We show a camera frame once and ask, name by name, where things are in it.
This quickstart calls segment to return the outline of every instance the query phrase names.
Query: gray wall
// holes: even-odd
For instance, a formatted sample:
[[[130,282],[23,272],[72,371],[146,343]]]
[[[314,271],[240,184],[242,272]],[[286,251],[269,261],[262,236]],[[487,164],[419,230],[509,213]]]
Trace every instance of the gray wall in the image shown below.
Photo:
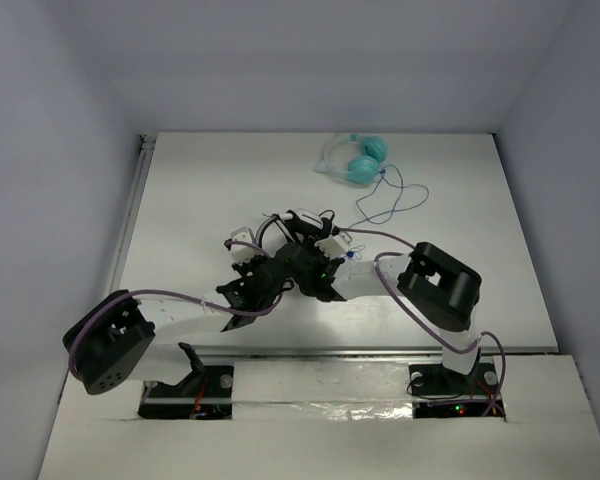
[[[574,4],[496,139],[556,335],[600,427],[600,0]]]
[[[73,0],[139,131],[494,132],[569,0]]]
[[[61,334],[101,293],[138,146],[66,2],[42,3],[0,0],[0,479],[8,480],[37,478],[66,370]]]

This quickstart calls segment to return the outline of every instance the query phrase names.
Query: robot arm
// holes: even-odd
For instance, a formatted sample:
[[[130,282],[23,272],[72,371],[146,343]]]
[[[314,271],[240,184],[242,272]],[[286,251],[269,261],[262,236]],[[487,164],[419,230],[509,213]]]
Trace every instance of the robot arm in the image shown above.
[[[323,302],[388,293],[406,297],[438,328],[443,365],[461,375],[472,371],[478,346],[471,312],[481,283],[475,271],[429,243],[417,244],[408,255],[346,259],[351,238],[330,219],[292,210],[276,220],[284,226],[287,243],[271,257],[250,245],[261,244],[262,234],[254,238],[248,229],[234,232],[226,244],[240,277],[213,292],[196,298],[169,293],[181,301],[145,300],[141,306],[134,296],[168,292],[118,291],[74,325],[63,343],[70,352],[70,370],[87,392],[105,393],[130,376],[163,380],[144,378],[151,375],[158,347],[171,345],[173,353],[174,343],[183,335],[249,325],[275,307],[289,282]],[[414,320],[435,336],[422,320]],[[187,344],[179,348],[191,368],[188,381],[179,385],[188,388],[201,378],[203,367]]]

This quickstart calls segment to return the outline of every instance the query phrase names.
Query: headphones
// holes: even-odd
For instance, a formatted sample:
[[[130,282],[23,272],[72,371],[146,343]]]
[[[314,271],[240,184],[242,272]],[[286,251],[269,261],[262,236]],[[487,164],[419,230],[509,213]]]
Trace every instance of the headphones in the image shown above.
[[[329,163],[331,152],[349,142],[360,144],[360,155],[349,162],[347,171],[333,168]],[[322,149],[322,158],[313,167],[313,171],[331,173],[334,177],[359,185],[369,185],[380,173],[380,164],[386,160],[388,154],[389,145],[381,137],[365,136],[358,133],[337,134]]]

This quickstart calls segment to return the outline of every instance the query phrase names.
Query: blue cable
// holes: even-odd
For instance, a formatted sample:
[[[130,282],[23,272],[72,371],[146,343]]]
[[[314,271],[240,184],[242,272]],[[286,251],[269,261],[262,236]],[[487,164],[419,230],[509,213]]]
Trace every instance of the blue cable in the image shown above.
[[[398,176],[400,177],[400,185],[394,185],[389,180],[387,180],[387,177],[386,177],[387,168],[395,169],[395,171],[398,173]],[[376,193],[376,190],[378,190],[378,187],[380,187],[380,184],[382,182],[386,183],[387,185],[389,185],[391,187],[399,189],[400,194],[398,195],[398,198],[396,198],[396,201],[393,202],[393,207],[391,207],[391,210],[386,210],[384,212],[377,213],[375,215],[368,217],[367,214],[362,209],[362,207],[360,206],[360,202],[362,202],[363,200],[366,200],[367,198],[371,197],[374,193]],[[424,197],[424,200],[422,200],[420,203],[416,203],[415,205],[412,205],[412,206],[406,207],[406,208],[396,208],[398,206],[398,203],[400,202],[400,199],[402,198],[402,194],[404,193],[404,190],[409,187],[424,188],[427,192],[427,195]],[[382,225],[383,223],[387,223],[389,220],[391,220],[391,218],[393,218],[394,213],[406,212],[407,210],[413,210],[414,208],[417,208],[420,205],[422,205],[424,202],[426,202],[428,198],[429,198],[429,188],[426,185],[421,185],[419,183],[410,183],[408,185],[405,185],[404,179],[402,178],[402,173],[400,173],[400,169],[398,169],[398,167],[396,167],[395,165],[386,165],[380,171],[380,180],[378,180],[378,182],[376,183],[376,186],[373,187],[373,190],[371,191],[371,193],[369,193],[368,195],[365,195],[364,197],[360,197],[358,200],[356,200],[356,207],[358,208],[358,210],[360,210],[360,213],[362,213],[364,220],[360,220],[359,222],[352,223],[351,225],[349,225],[349,228],[354,227],[356,225],[360,225],[361,223],[364,223],[364,222],[369,222],[373,225]],[[381,222],[373,221],[374,218],[381,217],[381,216],[387,215],[387,214],[389,214],[389,216],[385,220],[382,220]]]
[[[362,250],[367,248],[365,245],[356,245],[355,247],[351,247],[351,249],[344,254],[347,258],[355,258],[356,260],[362,260]]]

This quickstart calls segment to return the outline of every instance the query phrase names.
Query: purple cable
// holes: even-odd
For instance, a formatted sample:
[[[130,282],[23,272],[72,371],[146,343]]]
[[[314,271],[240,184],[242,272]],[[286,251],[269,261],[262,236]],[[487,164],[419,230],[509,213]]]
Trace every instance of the purple cable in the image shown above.
[[[387,237],[392,240],[395,240],[396,242],[400,242],[412,250],[415,248],[412,243],[407,242],[406,240],[404,240],[396,235],[392,235],[392,234],[386,233],[386,232],[376,232],[375,230],[363,230],[360,228],[341,228],[340,231],[341,232],[351,232],[351,233],[368,233],[370,235],[380,235],[381,237]]]
[[[397,255],[400,255],[400,254],[398,254],[396,252],[379,253],[378,255],[376,255],[376,258],[374,260],[375,260],[375,262],[378,262],[378,260],[380,260],[383,257],[389,257],[389,256],[395,257]],[[442,338],[435,331],[433,331],[433,329],[431,329],[426,323],[424,323],[422,320],[420,320],[416,316],[416,314],[413,313],[411,311],[411,309],[402,302],[400,297],[398,297],[398,295],[396,295],[396,293],[393,291],[393,287],[391,285],[389,285],[389,282],[387,282],[384,274],[380,270],[379,263],[376,263],[375,270],[376,270],[376,274],[378,275],[378,279],[380,280],[380,283],[382,283],[382,286],[385,288],[385,290],[391,296],[391,298],[393,298],[393,300],[398,304],[398,306],[407,315],[409,315],[409,317],[411,317],[411,319],[414,322],[416,322],[425,332],[427,332],[432,338],[434,338],[437,342],[439,342],[443,347],[447,348],[448,350],[451,350],[454,353],[463,354],[463,353],[469,353],[474,348],[476,348],[478,346],[478,343],[480,342],[480,339],[482,339],[482,337],[490,337],[496,343],[496,345],[498,346],[498,350],[500,351],[500,356],[502,357],[502,373],[500,374],[500,379],[498,380],[498,387],[496,388],[496,392],[493,395],[493,398],[489,402],[489,405],[485,409],[484,413],[482,414],[483,417],[487,416],[487,414],[489,413],[489,410],[491,410],[492,408],[494,408],[496,406],[496,402],[498,401],[498,396],[500,395],[500,391],[502,390],[502,384],[504,383],[504,376],[507,371],[507,360],[506,360],[506,355],[504,353],[504,347],[502,346],[502,343],[500,343],[500,340],[498,339],[498,337],[496,337],[495,334],[493,334],[492,332],[485,330],[484,332],[481,332],[478,339],[476,341],[472,342],[471,345],[469,345],[467,348],[457,348],[457,347],[451,345],[444,338]]]
[[[147,398],[149,398],[149,395],[151,395],[152,390],[153,390],[153,385],[146,387],[146,389],[144,391],[144,395],[142,395],[142,398],[140,399],[140,405],[143,405],[144,402],[147,401]]]
[[[377,262],[382,257],[388,257],[388,256],[395,257],[396,253],[395,252],[379,253],[378,255],[376,255],[376,258],[374,259],[374,261]],[[459,353],[459,354],[469,353],[474,348],[476,348],[476,346],[478,345],[478,340],[476,340],[475,342],[473,342],[467,348],[457,348],[457,347],[451,345],[449,342],[447,342],[440,335],[438,335],[435,331],[433,331],[433,329],[431,327],[429,327],[429,325],[427,325],[422,320],[420,320],[416,316],[416,314],[413,313],[411,311],[411,309],[409,307],[407,307],[402,302],[402,300],[400,300],[400,297],[398,297],[398,295],[396,295],[396,293],[393,291],[393,287],[391,285],[389,285],[389,282],[387,282],[387,279],[385,278],[384,274],[380,270],[380,264],[379,263],[376,263],[376,267],[375,268],[376,268],[376,274],[378,275],[378,279],[380,279],[380,283],[382,283],[382,286],[384,287],[384,289],[391,296],[391,298],[393,298],[393,300],[398,304],[398,306],[402,309],[402,311],[404,311],[404,313],[406,313],[407,315],[409,315],[409,317],[411,317],[411,320],[413,320],[414,322],[416,322],[420,326],[420,328],[422,328],[425,332],[427,332],[431,337],[433,337],[443,347],[451,350],[454,353]]]
[[[498,401],[498,396],[500,395],[502,385],[504,384],[504,376],[507,373],[507,356],[504,354],[504,347],[502,346],[502,343],[500,343],[498,337],[496,337],[493,333],[485,330],[484,332],[480,333],[480,338],[482,337],[490,337],[494,342],[496,342],[498,350],[500,351],[500,357],[502,358],[502,373],[500,374],[500,379],[498,380],[498,386],[496,387],[496,391],[493,394],[491,402],[482,414],[483,417],[486,417],[487,413],[489,413],[489,410],[491,410],[494,406],[497,406],[496,402]]]
[[[91,317],[89,319],[89,321],[85,324],[84,327],[82,327],[82,329],[76,336],[76,339],[73,341],[73,345],[71,345],[71,350],[69,351],[69,371],[71,372],[71,374],[74,377],[78,378],[78,372],[76,371],[76,360],[77,360],[76,355],[78,352],[78,347],[80,347],[80,344],[82,343],[84,338],[87,336],[87,334],[89,334],[90,330],[93,328],[93,325],[95,325],[96,322],[98,322],[100,320],[100,318],[105,313],[107,313],[110,309],[112,309],[116,305],[118,305],[118,304],[124,302],[125,300],[127,300],[131,297],[134,297],[136,295],[160,295],[163,297],[178,298],[180,300],[184,300],[186,302],[191,302],[196,305],[202,305],[204,303],[204,305],[206,305],[214,310],[218,310],[220,312],[225,312],[225,313],[230,313],[232,315],[241,315],[244,317],[260,317],[262,315],[271,313],[273,311],[273,309],[276,308],[278,306],[278,304],[280,303],[280,301],[282,300],[282,295],[279,295],[278,298],[276,298],[276,300],[273,302],[273,305],[271,305],[268,308],[265,308],[264,310],[260,310],[259,312],[244,312],[242,310],[235,310],[233,308],[224,307],[222,305],[218,305],[217,303],[205,302],[203,299],[198,298],[198,297],[192,297],[191,295],[186,295],[184,293],[171,292],[169,290],[143,289],[143,290],[134,290],[132,292],[125,293],[123,295],[120,295],[119,297],[114,298],[110,302],[104,304],[102,306],[102,308],[100,308],[100,310],[98,310],[93,315],[93,317]]]

